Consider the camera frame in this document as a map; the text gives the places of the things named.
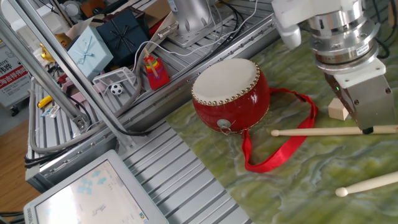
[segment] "red ribbon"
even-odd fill
[[[311,98],[307,95],[298,94],[295,91],[290,91],[285,88],[280,88],[280,89],[270,88],[271,94],[280,93],[280,92],[293,93],[301,102],[307,102],[311,104],[310,116],[307,117],[297,128],[313,128],[315,117],[318,114],[318,108],[317,106],[315,106]],[[249,163],[249,160],[251,156],[252,145],[250,141],[249,130],[246,128],[245,130],[243,130],[243,143],[242,143],[242,150],[245,158],[245,168],[248,171],[258,172],[258,173],[271,171],[276,167],[282,165],[284,162],[286,162],[292,156],[292,154],[301,146],[301,144],[306,140],[306,138],[307,138],[306,136],[293,136],[264,162],[257,165],[251,165]]]

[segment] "red toy figure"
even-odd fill
[[[149,55],[149,52],[144,49],[146,53],[145,65],[147,70],[147,77],[149,80],[149,85],[153,90],[164,86],[170,81],[167,75],[166,69],[163,66],[163,62],[160,58],[154,59]]]

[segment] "soccer ball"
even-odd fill
[[[112,84],[110,89],[111,93],[114,95],[120,95],[123,92],[123,86],[120,84]]]

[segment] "drumstick tip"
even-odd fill
[[[339,197],[344,197],[348,195],[348,191],[345,187],[340,187],[336,190],[336,195]]]
[[[272,130],[272,131],[271,131],[271,135],[272,135],[273,137],[278,137],[278,136],[279,136],[279,130]]]

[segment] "tablet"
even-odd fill
[[[24,207],[27,224],[166,224],[114,150]]]

